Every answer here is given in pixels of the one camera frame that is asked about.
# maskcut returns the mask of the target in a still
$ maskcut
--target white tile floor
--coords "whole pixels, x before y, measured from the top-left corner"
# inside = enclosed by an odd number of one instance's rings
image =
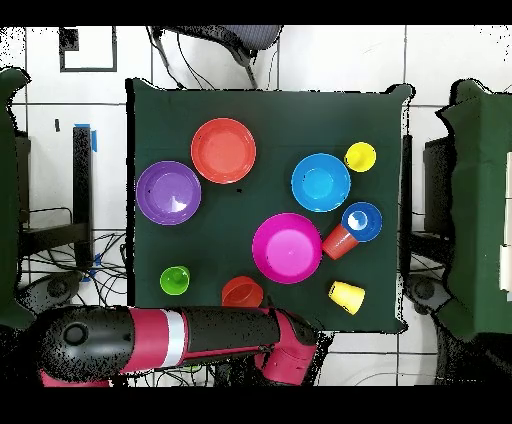
[[[69,66],[110,66],[109,27],[79,29],[80,50],[67,52]],[[126,95],[127,77],[145,78],[164,88],[174,88],[158,52],[144,27],[117,27],[116,73],[59,72],[56,28],[4,28],[0,30],[0,67],[27,70],[31,82],[13,100],[18,128],[32,138],[31,209],[72,206],[71,128],[90,123],[98,134],[93,153],[94,226],[122,232],[126,226]],[[274,45],[260,52],[254,73],[265,89],[323,91],[385,91],[408,82],[416,89],[409,110],[413,135],[413,210],[424,211],[424,143],[447,134],[435,111],[448,102],[450,87],[460,78],[474,77],[494,91],[512,85],[511,34],[508,26],[285,26],[280,52],[269,74]],[[223,47],[180,36],[181,47],[192,67],[217,88],[250,88],[245,71]],[[175,34],[165,34],[163,45],[176,78],[197,87],[177,48]],[[60,132],[54,121],[59,119]],[[65,223],[66,213],[40,213],[33,223]],[[421,216],[413,216],[421,230]],[[99,240],[95,251],[101,251]],[[122,263],[119,252],[104,261]],[[49,266],[31,261],[31,270]],[[98,274],[105,282],[108,275]],[[123,281],[114,289],[123,293]],[[98,294],[82,283],[80,294],[97,302]],[[123,294],[110,293],[109,303],[124,303]],[[403,334],[337,334],[324,363],[321,385],[432,384],[436,367],[436,335],[432,320],[416,314],[404,299]],[[171,384],[163,378],[160,385]]]

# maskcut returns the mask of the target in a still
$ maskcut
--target plate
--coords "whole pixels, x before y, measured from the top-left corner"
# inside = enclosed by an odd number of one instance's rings
[[[177,225],[190,219],[201,202],[197,175],[180,162],[162,161],[147,168],[136,187],[140,211],[160,225]]]
[[[219,184],[241,180],[256,160],[256,144],[250,131],[229,118],[203,124],[192,139],[190,151],[197,171]]]

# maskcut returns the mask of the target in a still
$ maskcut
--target cup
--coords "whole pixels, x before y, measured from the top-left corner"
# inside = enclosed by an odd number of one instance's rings
[[[345,154],[344,162],[348,168],[356,172],[368,171],[377,160],[377,152],[371,144],[360,141],[352,144]]]
[[[341,224],[336,225],[322,243],[322,250],[331,259],[339,259],[359,244],[355,237]]]
[[[190,271],[181,265],[167,268],[160,276],[160,287],[171,296],[185,293],[189,282]]]
[[[350,205],[341,224],[322,243],[322,249],[332,259],[339,259],[358,243],[373,240],[382,229],[382,215],[375,205],[357,202]]]
[[[246,276],[235,277],[222,288],[222,306],[257,308],[263,300],[263,289]]]
[[[364,300],[364,289],[335,281],[329,290],[329,297],[349,314],[355,315]]]

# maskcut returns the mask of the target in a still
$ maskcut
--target blue cup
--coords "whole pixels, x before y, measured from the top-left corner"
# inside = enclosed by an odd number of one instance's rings
[[[373,240],[382,229],[380,211],[368,202],[357,202],[350,205],[341,217],[341,225],[358,241]]]

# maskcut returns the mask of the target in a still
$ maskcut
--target orange cup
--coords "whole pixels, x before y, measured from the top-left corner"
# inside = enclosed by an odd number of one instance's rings
[[[233,278],[222,288],[222,306],[257,308],[263,300],[263,289],[244,275]]]
[[[345,227],[338,224],[322,243],[322,249],[331,259],[336,260],[358,244],[359,242],[354,236],[350,234]]]

